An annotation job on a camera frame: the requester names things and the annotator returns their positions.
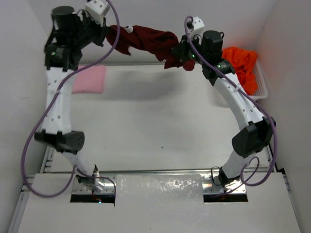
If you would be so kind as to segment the dark red t-shirt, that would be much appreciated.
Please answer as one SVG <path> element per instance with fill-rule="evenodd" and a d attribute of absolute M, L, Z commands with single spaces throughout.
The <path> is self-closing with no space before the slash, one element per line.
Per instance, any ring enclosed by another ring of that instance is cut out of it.
<path fill-rule="evenodd" d="M 178 44 L 178 38 L 172 32 L 129 25 L 120 28 L 120 36 L 115 50 L 130 56 L 129 48 L 132 47 L 153 54 L 160 62 L 164 61 L 165 69 L 182 67 L 186 71 L 192 71 L 195 67 L 194 61 L 182 62 L 172 53 L 172 49 Z"/>

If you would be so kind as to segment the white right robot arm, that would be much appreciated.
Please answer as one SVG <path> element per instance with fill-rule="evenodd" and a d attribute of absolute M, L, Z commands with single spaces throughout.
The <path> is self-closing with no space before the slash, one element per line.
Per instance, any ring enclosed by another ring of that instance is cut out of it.
<path fill-rule="evenodd" d="M 238 123 L 240 131 L 231 140 L 233 151 L 218 174 L 219 185 L 225 187 L 239 179 L 241 171 L 268 146 L 276 122 L 247 97 L 234 67 L 222 58 L 223 36 L 217 31 L 205 31 L 202 38 L 187 33 L 172 53 L 182 62 L 201 64 L 204 77 L 224 98 Z"/>

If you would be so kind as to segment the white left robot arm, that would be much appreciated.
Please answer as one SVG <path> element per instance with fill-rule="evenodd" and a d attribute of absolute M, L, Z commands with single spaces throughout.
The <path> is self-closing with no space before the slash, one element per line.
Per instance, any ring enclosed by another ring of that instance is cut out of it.
<path fill-rule="evenodd" d="M 41 130 L 35 133 L 36 141 L 54 148 L 76 167 L 78 182 L 90 190 L 104 185 L 97 166 L 80 153 L 85 134 L 71 127 L 70 103 L 82 49 L 91 43 L 103 46 L 107 31 L 105 15 L 109 8 L 99 0 L 92 0 L 78 12 L 71 6 L 52 10 L 52 31 L 44 47 L 49 112 Z"/>

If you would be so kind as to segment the pink t-shirt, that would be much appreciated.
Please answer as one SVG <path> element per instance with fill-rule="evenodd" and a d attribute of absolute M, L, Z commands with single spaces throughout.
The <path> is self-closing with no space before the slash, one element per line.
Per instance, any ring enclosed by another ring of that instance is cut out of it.
<path fill-rule="evenodd" d="M 79 72 L 74 79 L 72 93 L 102 93 L 105 74 L 106 67 L 104 65 L 92 66 Z"/>

